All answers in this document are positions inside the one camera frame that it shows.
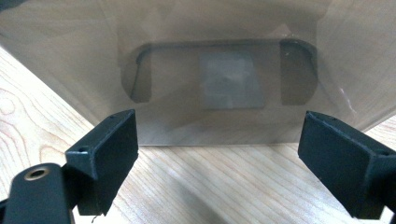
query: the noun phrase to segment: clear plastic sheet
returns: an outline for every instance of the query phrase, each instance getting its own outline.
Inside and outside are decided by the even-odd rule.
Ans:
[[[396,106],[396,2],[6,1],[0,43],[93,124],[141,145],[297,142],[314,110],[364,130]]]

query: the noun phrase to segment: wooden surface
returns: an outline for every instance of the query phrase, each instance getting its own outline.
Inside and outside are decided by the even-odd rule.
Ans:
[[[336,115],[361,129],[396,110],[395,11],[394,0],[30,0],[2,11],[0,43],[92,124],[135,108],[142,130],[139,139],[146,145],[262,143],[261,137],[271,135],[267,142],[274,143],[280,136],[299,135],[297,123],[307,109]],[[281,91],[271,89],[285,82],[262,78],[279,70],[279,49],[264,50],[261,56],[266,57],[247,51],[262,85],[263,109],[198,109],[197,99],[205,99],[205,91],[198,88],[204,86],[204,73],[199,71],[205,68],[198,55],[192,57],[191,48],[169,54],[174,58],[164,51],[145,53],[151,55],[150,62],[144,61],[152,66],[155,101],[135,103],[123,89],[126,85],[146,90],[148,81],[134,80],[148,79],[144,74],[150,73],[139,70],[136,76],[137,68],[129,70],[127,64],[134,64],[131,54],[142,52],[139,48],[147,44],[284,38],[307,41],[318,50],[318,87],[306,105],[282,104]],[[296,86],[306,85],[296,79]],[[159,87],[172,91],[156,95]],[[229,128],[228,119],[239,123]],[[284,127],[285,120],[296,125]],[[281,133],[268,132],[273,126]]]
[[[11,179],[65,152],[92,125],[0,49],[0,200]],[[396,148],[396,118],[369,134]],[[94,223],[359,223],[298,159],[296,144],[141,147],[107,217]],[[386,210],[381,221],[387,223]],[[77,223],[91,223],[79,217]]]

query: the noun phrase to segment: wooden table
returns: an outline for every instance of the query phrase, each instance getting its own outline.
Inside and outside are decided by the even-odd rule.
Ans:
[[[0,200],[11,179],[64,152],[92,125],[0,49]],[[396,148],[396,117],[368,134]],[[360,223],[297,156],[297,144],[141,147],[107,217],[94,223]],[[91,223],[80,217],[77,223]],[[387,223],[386,210],[380,221]]]

